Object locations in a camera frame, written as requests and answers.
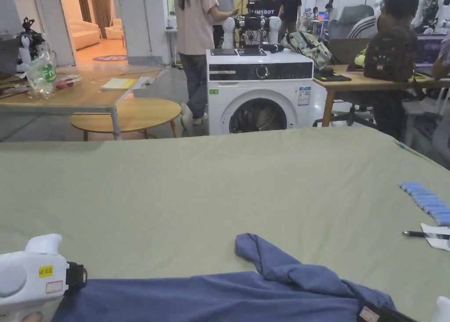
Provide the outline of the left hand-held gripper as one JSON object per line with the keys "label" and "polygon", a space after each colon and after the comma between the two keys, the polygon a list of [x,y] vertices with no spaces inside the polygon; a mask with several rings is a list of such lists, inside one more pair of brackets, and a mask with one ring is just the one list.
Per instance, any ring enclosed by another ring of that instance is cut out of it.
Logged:
{"label": "left hand-held gripper", "polygon": [[62,236],[40,235],[23,251],[0,256],[0,320],[20,322],[42,312],[47,302],[77,293],[87,285],[83,264],[59,253]]}

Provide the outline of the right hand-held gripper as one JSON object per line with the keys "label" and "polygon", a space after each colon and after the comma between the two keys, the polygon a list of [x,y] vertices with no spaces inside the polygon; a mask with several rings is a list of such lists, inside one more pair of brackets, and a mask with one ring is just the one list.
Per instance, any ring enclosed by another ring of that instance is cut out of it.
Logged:
{"label": "right hand-held gripper", "polygon": [[[359,322],[416,322],[397,310],[386,307],[363,306],[358,314]],[[431,322],[450,321],[450,299],[440,296],[437,299]]]}

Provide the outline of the person's left hand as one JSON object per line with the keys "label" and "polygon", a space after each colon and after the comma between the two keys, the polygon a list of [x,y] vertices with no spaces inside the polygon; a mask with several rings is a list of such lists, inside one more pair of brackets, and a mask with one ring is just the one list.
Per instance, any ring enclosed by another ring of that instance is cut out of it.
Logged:
{"label": "person's left hand", "polygon": [[17,316],[17,322],[41,322],[44,316],[41,311],[27,311],[27,315]]}

